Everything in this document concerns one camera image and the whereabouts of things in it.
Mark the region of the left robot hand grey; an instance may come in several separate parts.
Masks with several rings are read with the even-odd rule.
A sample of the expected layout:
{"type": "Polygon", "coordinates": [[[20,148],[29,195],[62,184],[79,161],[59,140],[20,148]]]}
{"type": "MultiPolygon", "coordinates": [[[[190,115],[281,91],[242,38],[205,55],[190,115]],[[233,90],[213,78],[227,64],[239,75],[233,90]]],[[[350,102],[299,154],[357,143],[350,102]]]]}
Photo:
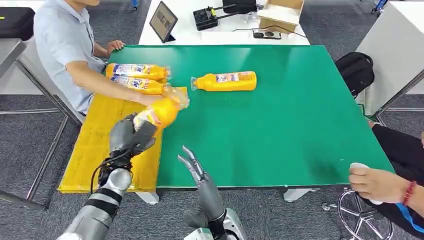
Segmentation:
{"type": "Polygon", "coordinates": [[[135,113],[118,121],[109,134],[109,149],[111,158],[127,153],[130,157],[152,147],[156,141],[158,128],[148,120],[134,123],[135,113]]]}

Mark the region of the right robot hand grey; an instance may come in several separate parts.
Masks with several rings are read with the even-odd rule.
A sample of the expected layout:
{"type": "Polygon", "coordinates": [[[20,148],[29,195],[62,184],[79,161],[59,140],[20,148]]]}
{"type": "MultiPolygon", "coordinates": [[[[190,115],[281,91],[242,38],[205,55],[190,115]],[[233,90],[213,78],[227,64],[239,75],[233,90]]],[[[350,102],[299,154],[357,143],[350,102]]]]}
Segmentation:
{"type": "Polygon", "coordinates": [[[214,180],[188,147],[183,145],[182,150],[187,156],[179,154],[177,159],[189,170],[199,194],[197,207],[184,212],[184,221],[192,228],[207,228],[222,223],[226,209],[214,180]]]}

